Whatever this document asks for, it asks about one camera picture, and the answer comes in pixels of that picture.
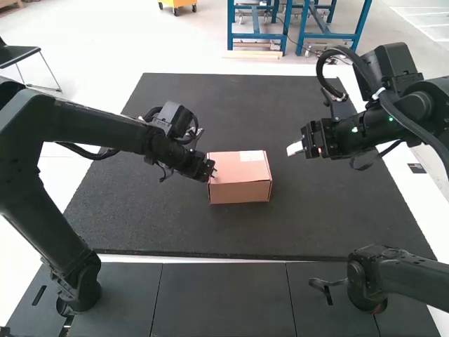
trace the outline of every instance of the yellow cart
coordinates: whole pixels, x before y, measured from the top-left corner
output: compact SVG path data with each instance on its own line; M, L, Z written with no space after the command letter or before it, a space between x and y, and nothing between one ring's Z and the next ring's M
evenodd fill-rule
M173 15L178 16L178 8L183 6L192 6L192 12L196 12L196 0L163 0L159 2L159 8L163 9L163 5L173 8Z

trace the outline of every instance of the wooden pallet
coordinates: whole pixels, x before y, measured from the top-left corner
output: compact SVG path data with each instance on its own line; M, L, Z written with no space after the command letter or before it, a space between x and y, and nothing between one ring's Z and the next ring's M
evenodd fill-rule
M7 6L12 6L12 5L15 5L15 8L14 7L12 7L12 10L11 11L5 11L5 10L1 10L2 8L5 8L5 7L7 7ZM16 11L16 10L18 10L18 9L21 9L21 8L23 8L24 6L23 6L23 2L22 2L22 0L0 0L0 17L1 16L4 16L4 15L6 15L6 14L9 14L9 13L11 13L11 12L13 12L13 11Z

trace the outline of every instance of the white floor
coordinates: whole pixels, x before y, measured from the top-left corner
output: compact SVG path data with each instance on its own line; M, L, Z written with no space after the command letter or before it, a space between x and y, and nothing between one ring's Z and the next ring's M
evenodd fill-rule
M339 1L333 26L347 29L354 26L356 14L347 19L343 13L356 12L360 3ZM10 44L42 47L65 90L64 98L114 113L122 110L143 72L314 75L315 59L297 58L292 43L288 44L288 55L279 62L222 59L226 46L226 1L200 0L198 10L198 13L183 11L175 18L169 10L160 11L155 1L149 0L134 0L126 6L122 1L42 0L0 18L0 36ZM293 23L290 30L293 39L299 30L295 25ZM281 25L265 27L280 28ZM449 54L444 48L387 5L374 1L359 51L366 52L393 41L408 43L418 68L426 77L449 73ZM326 72L341 78L361 111L363 102L351 68L329 67ZM24 61L22 73L32 83L52 84L38 58ZM1 75L18 79L14 67L0 72ZM296 138L297 135L292 135L292 140ZM386 156L385 161L437 258L449 263L445 241L449 204L440 192L449 195L449 188L432 151L422 148L420 154L437 185L430 175L410 172L406 163L417 160L407 147L398 148ZM89 160L65 149L45 146L39 162L41 177L61 211L68 205L89 166ZM4 220L0 221L0 238L0 268L8 275L0 277L2 325L8 321L40 262L29 244ZM449 316L435 309L431 312L442 336L449 336Z

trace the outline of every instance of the black mounting platform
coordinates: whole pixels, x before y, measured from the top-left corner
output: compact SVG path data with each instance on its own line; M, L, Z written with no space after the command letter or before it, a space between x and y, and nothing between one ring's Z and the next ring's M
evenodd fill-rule
M345 263L104 263L100 302L73 321L57 314L49 274L42 266L9 320L14 336L440 336L426 305L402 296L372 316L337 286L329 305L308 279L344 278Z

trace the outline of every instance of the white sticker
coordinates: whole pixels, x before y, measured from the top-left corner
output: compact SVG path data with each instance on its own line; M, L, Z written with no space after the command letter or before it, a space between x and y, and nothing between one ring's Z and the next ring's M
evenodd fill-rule
M262 161L265 155L262 150L258 151L240 151L240 161Z

